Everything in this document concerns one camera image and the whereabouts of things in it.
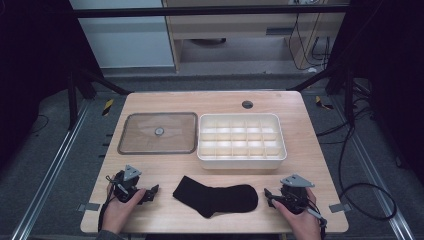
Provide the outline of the person's right hand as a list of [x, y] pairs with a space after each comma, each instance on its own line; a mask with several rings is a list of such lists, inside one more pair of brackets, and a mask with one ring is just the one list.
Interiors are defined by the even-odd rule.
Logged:
[[284, 205], [277, 210], [288, 222], [296, 240], [321, 240], [320, 222], [316, 217], [307, 211], [295, 215]]

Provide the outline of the light wooden desk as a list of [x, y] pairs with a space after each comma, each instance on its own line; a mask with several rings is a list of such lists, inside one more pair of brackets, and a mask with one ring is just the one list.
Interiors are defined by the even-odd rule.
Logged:
[[[324, 5], [349, 0], [161, 0], [165, 7]], [[168, 32], [174, 61], [179, 61], [181, 43], [188, 39], [238, 37], [283, 37], [295, 66], [312, 63], [313, 44], [318, 38], [335, 38], [344, 13], [248, 14], [168, 16]]]

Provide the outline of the black curtain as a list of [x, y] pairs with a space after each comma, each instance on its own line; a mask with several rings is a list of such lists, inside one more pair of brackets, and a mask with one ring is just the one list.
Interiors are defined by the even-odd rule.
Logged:
[[68, 88], [68, 77], [86, 98], [90, 79], [101, 76], [78, 19], [65, 13], [70, 0], [0, 0], [0, 169], [38, 118], [40, 102]]
[[356, 34], [354, 76], [371, 82], [371, 102], [401, 162], [424, 184], [424, 0], [350, 0], [331, 62]]

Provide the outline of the person's left hand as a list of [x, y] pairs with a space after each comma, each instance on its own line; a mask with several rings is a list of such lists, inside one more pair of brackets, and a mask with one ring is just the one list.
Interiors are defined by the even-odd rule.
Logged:
[[138, 190], [126, 203], [122, 203], [116, 199], [111, 200], [103, 215], [102, 230], [119, 234], [135, 207], [144, 197], [145, 192], [146, 190], [144, 188]]

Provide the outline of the metal floor rail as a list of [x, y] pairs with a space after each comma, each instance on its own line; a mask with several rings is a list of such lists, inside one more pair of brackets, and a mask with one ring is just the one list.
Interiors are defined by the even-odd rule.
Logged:
[[[334, 105], [335, 111], [338, 113], [342, 120], [342, 126], [347, 131], [347, 135], [342, 141], [342, 151], [338, 160], [338, 182], [342, 190], [342, 195], [340, 195], [339, 198], [345, 198], [351, 206], [354, 206], [354, 204], [347, 197], [348, 192], [352, 189], [360, 187], [369, 188], [375, 195], [378, 201], [378, 206], [381, 209], [383, 215], [373, 216], [371, 213], [367, 213], [365, 210], [362, 210], [360, 208], [358, 208], [357, 211], [369, 219], [373, 219], [379, 222], [387, 222], [390, 225], [397, 240], [416, 240], [411, 228], [409, 227], [409, 224], [403, 216], [403, 213], [398, 207], [392, 194], [389, 192], [388, 185], [385, 183], [385, 181], [377, 171], [377, 168], [375, 167], [374, 163], [372, 162], [363, 141], [361, 140], [360, 136], [355, 132], [355, 128], [348, 124], [344, 116], [342, 100], [339, 97], [331, 97], [331, 101]], [[361, 165], [364, 174], [367, 178], [366, 182], [355, 182], [348, 186], [343, 185], [342, 162], [347, 144], [352, 145], [353, 151], [356, 154], [356, 159]]]
[[77, 135], [85, 121], [91, 102], [83, 100], [80, 109], [77, 112], [77, 119], [74, 125], [67, 131], [58, 151], [56, 152], [52, 163], [50, 164], [43, 180], [41, 181], [30, 205], [24, 216], [15, 228], [11, 240], [27, 240], [38, 217], [43, 209], [45, 202], [54, 186], [57, 177], [69, 155], [69, 152], [77, 138]]

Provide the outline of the yellow black striped tape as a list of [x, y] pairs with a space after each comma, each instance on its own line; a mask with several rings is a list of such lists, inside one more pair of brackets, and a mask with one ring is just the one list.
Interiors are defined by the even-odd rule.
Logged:
[[114, 103], [114, 99], [109, 99], [109, 100], [106, 101], [105, 106], [104, 106], [103, 111], [102, 111], [102, 116], [108, 115], [113, 103]]
[[327, 110], [334, 109], [333, 105], [324, 104], [319, 96], [315, 96], [315, 104], [316, 104], [316, 106], [323, 108], [323, 109], [327, 109]]

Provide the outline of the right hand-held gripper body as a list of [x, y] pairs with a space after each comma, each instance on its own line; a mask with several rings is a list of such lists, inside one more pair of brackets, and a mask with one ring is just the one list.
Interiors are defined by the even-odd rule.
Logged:
[[298, 174], [283, 178], [280, 182], [282, 184], [280, 189], [283, 197], [282, 204], [293, 214], [302, 213], [309, 203], [306, 189], [314, 187], [314, 184]]

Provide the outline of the white cabinet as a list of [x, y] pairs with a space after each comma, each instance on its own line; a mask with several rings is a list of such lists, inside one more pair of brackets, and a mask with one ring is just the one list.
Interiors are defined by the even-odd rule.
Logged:
[[[161, 0], [70, 0], [74, 10], [161, 8]], [[173, 67], [164, 17], [80, 18], [102, 69]]]

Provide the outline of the black horizontal bar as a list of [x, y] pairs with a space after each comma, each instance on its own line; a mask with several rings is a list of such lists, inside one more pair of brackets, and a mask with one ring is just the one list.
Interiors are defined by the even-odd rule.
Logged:
[[204, 6], [167, 8], [126, 8], [72, 10], [77, 18], [109, 17], [156, 17], [156, 16], [202, 16], [202, 15], [243, 15], [243, 14], [297, 14], [297, 13], [341, 13], [347, 12], [347, 4], [336, 5], [258, 5], [258, 6]]

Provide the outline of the black metal stand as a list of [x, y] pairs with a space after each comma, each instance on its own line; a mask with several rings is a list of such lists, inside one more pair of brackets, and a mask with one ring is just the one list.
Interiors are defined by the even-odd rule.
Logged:
[[329, 95], [338, 93], [341, 88], [344, 88], [344, 116], [349, 125], [354, 125], [353, 113], [353, 86], [354, 77], [353, 71], [349, 65], [334, 64], [327, 67], [325, 70], [313, 75], [306, 81], [288, 88], [288, 91], [301, 92], [307, 87], [315, 84], [321, 79], [328, 78], [329, 82], [325, 87], [325, 91]]
[[79, 90], [84, 99], [93, 99], [97, 92], [92, 82], [112, 90], [119, 95], [129, 95], [130, 91], [113, 84], [103, 76], [96, 75], [86, 69], [74, 69], [67, 76], [67, 94], [69, 103], [69, 130], [72, 130], [78, 121], [78, 105], [76, 90]]

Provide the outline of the grey tape piece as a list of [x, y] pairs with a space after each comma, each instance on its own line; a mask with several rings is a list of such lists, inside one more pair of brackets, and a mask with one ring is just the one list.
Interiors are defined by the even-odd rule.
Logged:
[[85, 203], [85, 204], [79, 204], [76, 210], [79, 212], [98, 211], [99, 208], [100, 208], [100, 204], [98, 203]]
[[349, 204], [343, 204], [343, 203], [338, 203], [338, 204], [334, 204], [334, 205], [330, 205], [329, 209], [332, 213], [336, 213], [336, 212], [348, 212], [351, 211], [352, 208]]

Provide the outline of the black sock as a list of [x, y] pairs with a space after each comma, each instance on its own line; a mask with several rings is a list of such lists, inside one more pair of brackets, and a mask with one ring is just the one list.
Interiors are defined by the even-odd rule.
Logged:
[[188, 176], [181, 179], [173, 197], [204, 218], [211, 218], [215, 213], [251, 212], [259, 201], [256, 190], [250, 185], [210, 187]]

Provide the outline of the transparent lid with round knob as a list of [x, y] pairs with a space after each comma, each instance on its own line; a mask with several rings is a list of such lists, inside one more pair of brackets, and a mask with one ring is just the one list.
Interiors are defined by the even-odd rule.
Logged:
[[117, 150], [123, 155], [190, 154], [197, 147], [197, 123], [193, 112], [131, 114]]

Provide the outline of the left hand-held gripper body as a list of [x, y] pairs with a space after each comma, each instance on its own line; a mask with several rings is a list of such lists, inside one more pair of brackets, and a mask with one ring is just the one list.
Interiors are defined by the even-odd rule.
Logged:
[[138, 191], [137, 183], [140, 175], [141, 172], [130, 165], [126, 165], [115, 175], [112, 180], [113, 194], [120, 202], [128, 202]]

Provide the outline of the white divided storage box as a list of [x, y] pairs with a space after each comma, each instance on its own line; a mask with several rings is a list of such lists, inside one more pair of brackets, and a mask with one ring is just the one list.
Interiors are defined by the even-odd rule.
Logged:
[[204, 169], [277, 169], [287, 157], [280, 119], [272, 113], [204, 114], [197, 156]]

